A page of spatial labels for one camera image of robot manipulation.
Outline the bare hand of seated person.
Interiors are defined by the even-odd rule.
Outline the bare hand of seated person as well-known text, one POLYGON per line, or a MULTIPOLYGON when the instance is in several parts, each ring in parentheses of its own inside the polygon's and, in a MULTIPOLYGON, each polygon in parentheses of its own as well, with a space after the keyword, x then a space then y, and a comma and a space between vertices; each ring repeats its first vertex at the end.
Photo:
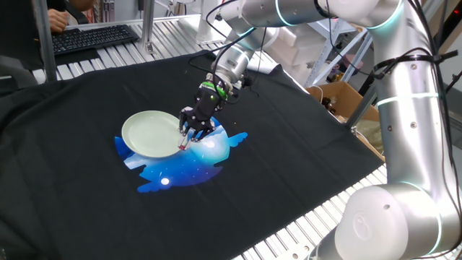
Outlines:
POLYGON ((69 23, 68 17, 69 13, 67 11, 60 12, 56 9, 49 9, 48 18, 51 32, 62 33, 69 23))

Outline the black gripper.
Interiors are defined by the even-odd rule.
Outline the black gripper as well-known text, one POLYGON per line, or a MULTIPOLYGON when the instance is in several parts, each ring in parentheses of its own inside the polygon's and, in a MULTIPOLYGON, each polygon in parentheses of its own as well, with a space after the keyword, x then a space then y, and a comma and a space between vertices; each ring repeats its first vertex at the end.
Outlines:
POLYGON ((200 142, 215 129, 215 124, 211 117, 222 110, 225 100, 219 94, 208 87, 201 87, 195 95, 196 103, 194 107, 186 106, 181 109, 179 115, 179 132, 182 135, 180 145, 188 143, 188 127, 193 130, 192 141, 200 142), (188 122, 188 117, 192 112, 192 119, 188 122))

